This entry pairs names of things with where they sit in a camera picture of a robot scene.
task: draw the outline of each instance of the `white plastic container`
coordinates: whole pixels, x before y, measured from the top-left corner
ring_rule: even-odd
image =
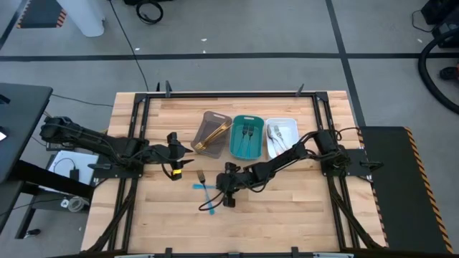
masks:
[[[271,135],[273,135],[274,138],[272,140],[268,137],[268,126],[271,127]],[[274,129],[275,126],[279,127],[283,141],[276,135]],[[292,145],[297,143],[298,139],[298,127],[296,125],[295,119],[270,118],[266,120],[266,141],[268,147],[268,155],[270,158],[275,158],[278,156],[278,154],[281,154],[287,149],[292,148]]]

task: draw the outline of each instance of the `teal tray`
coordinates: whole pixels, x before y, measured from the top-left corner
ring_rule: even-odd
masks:
[[[248,133],[242,138],[244,124],[253,125],[253,135],[249,140]],[[265,121],[252,115],[238,115],[232,121],[230,153],[241,160],[253,161],[262,155],[263,126]]]

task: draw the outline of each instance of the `gold fork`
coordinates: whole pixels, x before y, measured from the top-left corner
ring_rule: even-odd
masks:
[[[221,126],[219,126],[213,133],[211,133],[209,136],[207,136],[204,140],[198,142],[194,147],[198,151],[203,151],[207,148],[207,145],[217,139],[224,131],[228,130],[231,126],[229,125],[230,121],[227,121],[223,123]]]

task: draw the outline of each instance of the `concrete floor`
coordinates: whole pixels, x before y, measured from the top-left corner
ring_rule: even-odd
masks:
[[[105,33],[86,38],[71,19],[60,29],[12,29],[0,45],[0,82],[46,85],[55,93],[111,104],[116,92],[144,91],[132,60],[6,62],[5,56],[83,56],[131,54],[105,0],[97,0],[106,16]],[[347,53],[418,53],[432,39],[411,26],[410,14],[425,0],[332,0]],[[0,2],[0,34],[21,0]],[[164,20],[141,23],[135,9],[113,0],[115,10],[137,54],[210,53],[338,53],[326,1],[323,0],[176,0],[164,2]],[[422,17],[417,23],[426,26]],[[435,52],[451,50],[435,49]],[[268,59],[145,59],[139,61],[150,89],[169,80],[178,90],[348,90],[338,58]],[[430,59],[433,77],[455,65],[455,59]],[[459,250],[459,159],[455,129],[459,117],[429,94],[417,73],[416,59],[350,59],[356,92],[367,125],[403,125],[412,129],[425,163],[437,204],[453,243]],[[459,85],[439,82],[459,102]],[[354,109],[359,109],[354,101]],[[47,111],[69,115],[94,130],[107,128],[111,109],[51,98]],[[51,153],[31,140],[22,158],[44,167]],[[26,203],[21,196],[18,205]],[[21,215],[14,215],[0,235],[6,257],[49,257],[78,252],[86,217],[38,211],[32,228],[37,238],[14,240]]]

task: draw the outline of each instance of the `yellow black hazard stripe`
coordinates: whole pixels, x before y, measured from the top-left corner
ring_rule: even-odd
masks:
[[[24,15],[26,14],[30,3],[31,3],[31,1],[27,2],[26,6],[24,7],[24,11],[22,12],[21,17],[19,18],[19,20],[17,22],[16,28],[18,28],[18,29],[22,28],[22,19],[24,18]],[[65,18],[67,18],[67,12],[64,9],[61,9],[59,17],[57,17],[56,28],[60,28],[60,27],[62,27],[62,25],[64,25]]]
[[[365,155],[366,155],[364,138],[361,135],[360,129],[357,130],[357,135],[359,137],[360,146],[364,149]],[[373,190],[374,203],[376,204],[376,210],[378,212],[379,223],[381,224],[381,230],[382,230],[382,234],[384,236],[384,241],[386,242],[386,247],[389,247],[389,242],[387,241],[387,234],[386,234],[386,231],[384,229],[384,222],[382,221],[381,208],[379,208],[378,197],[376,196],[376,190],[374,190],[373,183],[371,185],[372,185],[372,190]]]
[[[438,227],[440,228],[440,231],[442,232],[442,236],[443,236],[443,240],[445,241],[446,249],[452,254],[453,247],[451,246],[451,242],[448,237],[448,233],[446,232],[445,225],[440,215],[440,210],[437,207],[437,202],[435,201],[435,197],[433,196],[432,189],[430,188],[430,183],[429,183],[429,180],[427,179],[427,174],[425,173],[424,164],[421,161],[419,151],[417,150],[415,139],[413,138],[413,134],[409,128],[404,128],[404,129],[407,131],[408,137],[410,138],[411,147],[416,157],[417,165],[419,167],[419,172],[421,173],[422,180],[424,181],[425,190],[427,192],[427,195],[429,196],[430,204],[432,204],[433,212],[435,212],[435,217],[437,219]]]
[[[57,18],[57,22],[56,22],[56,27],[57,28],[62,27],[62,25],[64,24],[64,21],[65,21],[65,17],[67,17],[67,12],[64,9],[60,10],[60,14],[59,14],[59,17]]]
[[[22,11],[21,17],[19,17],[19,20],[17,22],[16,28],[21,29],[22,28],[22,19],[24,18],[24,15],[27,12],[27,9],[29,9],[30,1],[27,2],[26,6],[24,7],[24,11]]]

